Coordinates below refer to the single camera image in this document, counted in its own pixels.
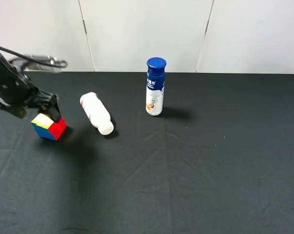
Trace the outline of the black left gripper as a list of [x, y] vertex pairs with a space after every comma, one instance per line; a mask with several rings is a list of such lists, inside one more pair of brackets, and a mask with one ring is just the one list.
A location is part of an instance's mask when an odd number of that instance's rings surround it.
[[0, 109], [19, 118], [25, 116], [26, 108], [37, 109], [52, 121], [59, 122], [58, 95], [43, 91], [33, 84], [23, 73], [27, 61], [36, 62], [28, 56], [7, 60], [0, 53]]

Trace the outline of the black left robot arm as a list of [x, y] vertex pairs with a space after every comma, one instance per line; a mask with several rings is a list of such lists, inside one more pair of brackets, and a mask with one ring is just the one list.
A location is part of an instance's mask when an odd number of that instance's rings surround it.
[[58, 95], [45, 92], [33, 84], [23, 71], [48, 71], [65, 68], [67, 62], [53, 56], [25, 56], [0, 47], [0, 110], [24, 118], [26, 109], [37, 109], [52, 121], [61, 119]]

